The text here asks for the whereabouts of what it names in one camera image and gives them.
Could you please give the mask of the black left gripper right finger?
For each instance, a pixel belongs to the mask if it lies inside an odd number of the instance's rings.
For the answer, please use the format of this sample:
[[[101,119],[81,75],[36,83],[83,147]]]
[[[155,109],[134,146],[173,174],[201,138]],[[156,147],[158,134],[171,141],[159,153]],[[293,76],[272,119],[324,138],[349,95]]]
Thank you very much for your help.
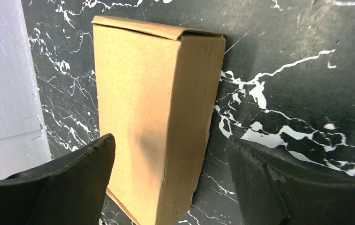
[[[225,145],[246,225],[355,225],[355,177],[231,136]]]

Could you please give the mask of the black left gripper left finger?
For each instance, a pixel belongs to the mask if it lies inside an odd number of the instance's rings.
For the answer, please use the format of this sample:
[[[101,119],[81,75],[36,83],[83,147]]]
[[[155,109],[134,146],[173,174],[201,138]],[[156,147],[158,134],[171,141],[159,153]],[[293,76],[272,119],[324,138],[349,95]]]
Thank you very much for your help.
[[[82,148],[0,180],[0,225],[96,225],[115,159],[106,134]]]

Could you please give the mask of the brown cardboard box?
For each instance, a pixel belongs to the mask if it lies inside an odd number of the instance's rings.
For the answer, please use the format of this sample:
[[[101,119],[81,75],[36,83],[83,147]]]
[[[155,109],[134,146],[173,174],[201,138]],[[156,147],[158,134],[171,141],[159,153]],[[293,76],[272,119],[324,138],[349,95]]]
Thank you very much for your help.
[[[116,142],[107,194],[137,225],[173,225],[198,186],[226,39],[114,16],[92,24],[99,131]]]

